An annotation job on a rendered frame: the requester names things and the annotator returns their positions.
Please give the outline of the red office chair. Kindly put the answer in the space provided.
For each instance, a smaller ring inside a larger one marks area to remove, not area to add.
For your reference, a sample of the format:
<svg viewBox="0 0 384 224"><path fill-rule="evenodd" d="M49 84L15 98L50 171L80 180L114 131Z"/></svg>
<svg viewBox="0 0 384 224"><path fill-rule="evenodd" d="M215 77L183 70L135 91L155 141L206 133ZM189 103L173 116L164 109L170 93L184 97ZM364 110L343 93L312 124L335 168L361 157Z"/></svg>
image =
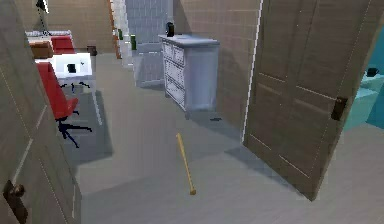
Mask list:
<svg viewBox="0 0 384 224"><path fill-rule="evenodd" d="M48 97L53 117L57 122L58 130L62 134L64 139L69 138L75 145L79 147L78 143L69 133L70 129L88 130L92 131L90 127L77 126L65 123L65 120L72 114L79 114L76 110L79 99L70 98L67 99L61 85L59 84L58 78L55 75L53 66L49 62L37 63L37 69L40 74L41 81L44 86L45 93Z"/></svg>
<svg viewBox="0 0 384 224"><path fill-rule="evenodd" d="M55 54L74 54L72 39L70 36L53 36L51 38L53 52Z"/></svg>

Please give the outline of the white shelf column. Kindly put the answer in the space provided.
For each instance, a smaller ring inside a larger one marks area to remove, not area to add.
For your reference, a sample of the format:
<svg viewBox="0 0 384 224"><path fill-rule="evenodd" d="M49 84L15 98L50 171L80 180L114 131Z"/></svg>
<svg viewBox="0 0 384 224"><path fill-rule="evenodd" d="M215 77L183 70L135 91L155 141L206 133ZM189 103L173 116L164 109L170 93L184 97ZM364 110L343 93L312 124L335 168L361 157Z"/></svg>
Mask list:
<svg viewBox="0 0 384 224"><path fill-rule="evenodd" d="M116 27L116 34L118 36L118 29L123 32L123 40L119 40L118 46L121 55L122 66L124 68L130 68L132 66L132 52L130 48L130 36L128 19L126 12L125 0L111 0L111 6L113 10L114 25Z"/></svg>

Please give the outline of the brown wooden box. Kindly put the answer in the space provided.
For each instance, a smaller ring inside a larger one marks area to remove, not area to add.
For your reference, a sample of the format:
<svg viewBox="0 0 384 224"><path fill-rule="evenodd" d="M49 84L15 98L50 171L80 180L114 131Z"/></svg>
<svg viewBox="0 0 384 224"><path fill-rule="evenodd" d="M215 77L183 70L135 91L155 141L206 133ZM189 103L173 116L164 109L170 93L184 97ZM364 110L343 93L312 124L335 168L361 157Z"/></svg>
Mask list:
<svg viewBox="0 0 384 224"><path fill-rule="evenodd" d="M30 48L35 59L47 59L53 56L53 49L49 41L32 42Z"/></svg>

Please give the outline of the dark round door knob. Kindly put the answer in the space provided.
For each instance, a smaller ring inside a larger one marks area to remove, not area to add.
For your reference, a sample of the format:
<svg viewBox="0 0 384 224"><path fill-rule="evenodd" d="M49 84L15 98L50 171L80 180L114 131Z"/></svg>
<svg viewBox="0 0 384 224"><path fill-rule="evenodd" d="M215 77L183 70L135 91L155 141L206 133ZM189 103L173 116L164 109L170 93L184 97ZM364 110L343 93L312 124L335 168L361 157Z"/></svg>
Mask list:
<svg viewBox="0 0 384 224"><path fill-rule="evenodd" d="M14 185L10 180L5 183L3 197L18 220L19 224L26 224L28 211L21 198L26 192L22 184Z"/></svg>

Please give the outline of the grey chest of drawers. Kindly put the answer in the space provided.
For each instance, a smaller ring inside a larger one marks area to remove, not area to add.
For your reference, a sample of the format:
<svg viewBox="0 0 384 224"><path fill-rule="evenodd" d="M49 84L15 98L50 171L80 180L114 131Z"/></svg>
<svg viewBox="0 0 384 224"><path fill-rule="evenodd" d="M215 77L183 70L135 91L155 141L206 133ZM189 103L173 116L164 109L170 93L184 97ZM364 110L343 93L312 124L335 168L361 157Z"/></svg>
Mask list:
<svg viewBox="0 0 384 224"><path fill-rule="evenodd" d="M159 35L163 50L165 96L185 117L216 107L220 42L195 35Z"/></svg>

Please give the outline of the yellow wooden baseball bat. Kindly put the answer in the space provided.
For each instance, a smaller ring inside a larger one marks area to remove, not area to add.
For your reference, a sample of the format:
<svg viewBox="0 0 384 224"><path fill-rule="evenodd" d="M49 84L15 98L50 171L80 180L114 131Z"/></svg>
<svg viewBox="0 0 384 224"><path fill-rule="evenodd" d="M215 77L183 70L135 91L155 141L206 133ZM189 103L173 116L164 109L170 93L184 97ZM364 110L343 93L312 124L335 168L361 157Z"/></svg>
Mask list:
<svg viewBox="0 0 384 224"><path fill-rule="evenodd" d="M191 177L191 173L190 173L190 169L189 169L189 165L188 165L188 160L187 160L186 153L185 153L185 147L184 147L184 143L183 143L183 139L182 139L181 134L177 133L176 138L177 138L180 153L181 153L181 156L182 156L182 159L184 162L184 166L185 166L185 170L186 170L186 175L187 175L188 184L189 184L189 194L190 195L196 195L197 191L196 191L195 186L194 186L193 181L192 181L192 177Z"/></svg>

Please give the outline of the white desk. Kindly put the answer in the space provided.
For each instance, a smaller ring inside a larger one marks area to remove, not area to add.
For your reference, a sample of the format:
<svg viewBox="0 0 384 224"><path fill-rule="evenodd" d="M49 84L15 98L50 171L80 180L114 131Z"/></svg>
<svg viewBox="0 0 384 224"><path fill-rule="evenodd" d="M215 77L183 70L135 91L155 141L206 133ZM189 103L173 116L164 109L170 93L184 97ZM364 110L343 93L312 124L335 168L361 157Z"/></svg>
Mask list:
<svg viewBox="0 0 384 224"><path fill-rule="evenodd" d="M36 59L36 63L47 62L53 67L60 84L86 86L93 97L97 121L102 124L100 109L96 97L96 57L90 53L57 54L47 59Z"/></svg>

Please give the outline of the brown wooden room door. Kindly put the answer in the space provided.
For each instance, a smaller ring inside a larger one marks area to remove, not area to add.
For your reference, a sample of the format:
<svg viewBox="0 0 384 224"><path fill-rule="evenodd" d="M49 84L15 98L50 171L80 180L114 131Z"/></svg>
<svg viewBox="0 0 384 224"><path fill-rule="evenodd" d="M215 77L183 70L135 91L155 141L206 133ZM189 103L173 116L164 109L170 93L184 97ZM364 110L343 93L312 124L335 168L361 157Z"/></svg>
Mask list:
<svg viewBox="0 0 384 224"><path fill-rule="evenodd" d="M384 0L263 0L244 145L315 200L384 20ZM339 121L337 97L348 99Z"/></svg>
<svg viewBox="0 0 384 224"><path fill-rule="evenodd" d="M0 0L0 224L19 224L3 197L22 184L26 224L81 224L81 193L14 0Z"/></svg>

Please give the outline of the teal bed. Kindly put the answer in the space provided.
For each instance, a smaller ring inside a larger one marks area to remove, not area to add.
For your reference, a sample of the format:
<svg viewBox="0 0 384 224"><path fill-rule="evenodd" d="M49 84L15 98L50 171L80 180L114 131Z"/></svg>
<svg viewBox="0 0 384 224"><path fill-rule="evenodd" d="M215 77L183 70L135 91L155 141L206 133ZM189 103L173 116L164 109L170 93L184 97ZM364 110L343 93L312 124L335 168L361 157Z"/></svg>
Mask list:
<svg viewBox="0 0 384 224"><path fill-rule="evenodd" d="M367 77L369 68L377 68L378 74ZM380 28L373 52L361 80L344 131L364 123L384 129L384 25Z"/></svg>

